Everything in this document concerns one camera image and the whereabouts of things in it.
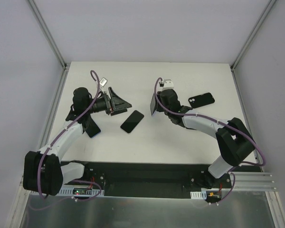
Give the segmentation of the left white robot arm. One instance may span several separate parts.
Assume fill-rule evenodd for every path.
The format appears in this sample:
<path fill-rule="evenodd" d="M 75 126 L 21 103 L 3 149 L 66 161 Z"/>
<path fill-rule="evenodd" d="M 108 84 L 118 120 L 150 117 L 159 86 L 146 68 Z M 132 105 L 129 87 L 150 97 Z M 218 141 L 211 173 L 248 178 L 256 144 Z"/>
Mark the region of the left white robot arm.
<path fill-rule="evenodd" d="M 61 165 L 62 158 L 70 146 L 84 133 L 90 138 L 101 130 L 91 115 L 104 111 L 114 116 L 127 112 L 132 105 L 119 97 L 113 89 L 98 92 L 99 97 L 92 97 L 88 89 L 79 87 L 73 92 L 73 103 L 64 125 L 51 142 L 38 151 L 29 151 L 24 160 L 23 188 L 44 195 L 55 196 L 62 185 L 74 179 L 81 185 L 87 184 L 91 173 L 83 164 L 72 161 Z"/>

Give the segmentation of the black cased phone with ring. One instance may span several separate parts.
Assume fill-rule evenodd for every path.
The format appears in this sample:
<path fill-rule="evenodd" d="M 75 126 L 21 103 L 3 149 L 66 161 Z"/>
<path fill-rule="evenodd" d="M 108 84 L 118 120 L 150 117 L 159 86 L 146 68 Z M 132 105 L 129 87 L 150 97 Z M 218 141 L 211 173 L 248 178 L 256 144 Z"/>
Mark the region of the black cased phone with ring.
<path fill-rule="evenodd" d="M 144 115 L 137 110 L 134 110 L 129 117 L 121 124 L 120 128 L 126 133 L 131 133 L 135 127 L 144 118 Z"/>

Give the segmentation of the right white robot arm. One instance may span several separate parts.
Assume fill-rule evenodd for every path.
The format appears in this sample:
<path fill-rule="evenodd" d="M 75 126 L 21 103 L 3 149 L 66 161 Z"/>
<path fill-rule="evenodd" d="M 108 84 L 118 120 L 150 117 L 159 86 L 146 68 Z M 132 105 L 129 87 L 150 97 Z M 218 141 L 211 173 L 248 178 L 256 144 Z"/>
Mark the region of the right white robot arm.
<path fill-rule="evenodd" d="M 206 171 L 194 178 L 194 183 L 199 187 L 216 187 L 226 172 L 241 164 L 255 149 L 254 140 L 240 119 L 234 117 L 220 121 L 199 114 L 191 107 L 181 105 L 173 89 L 154 93 L 150 110 L 151 114 L 163 112 L 173 124 L 200 131 L 217 140 L 220 156 Z"/>

